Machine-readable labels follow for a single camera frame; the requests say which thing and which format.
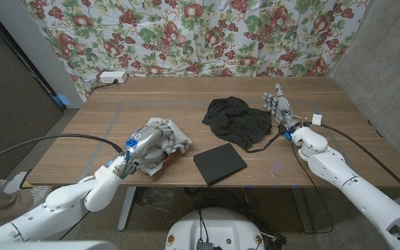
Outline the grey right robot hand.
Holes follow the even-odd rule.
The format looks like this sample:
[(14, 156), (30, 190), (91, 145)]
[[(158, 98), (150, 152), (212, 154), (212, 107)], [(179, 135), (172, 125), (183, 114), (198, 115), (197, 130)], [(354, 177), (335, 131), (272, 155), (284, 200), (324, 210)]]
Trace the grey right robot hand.
[(288, 133), (295, 132), (300, 126), (301, 122), (296, 117), (290, 102), (283, 95), (283, 90), (280, 83), (276, 83), (276, 95), (264, 93), (262, 99), (265, 101), (263, 107), (270, 111), (275, 121), (283, 126)]

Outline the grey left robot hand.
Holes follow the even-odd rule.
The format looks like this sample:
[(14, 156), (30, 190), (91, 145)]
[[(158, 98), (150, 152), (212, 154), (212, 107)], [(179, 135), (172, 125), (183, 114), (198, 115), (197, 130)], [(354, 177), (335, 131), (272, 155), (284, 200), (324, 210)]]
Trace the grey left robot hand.
[(154, 175), (163, 162), (173, 154), (175, 134), (170, 126), (151, 122), (134, 132), (124, 145), (124, 150), (107, 164), (108, 170), (125, 178), (140, 169)]

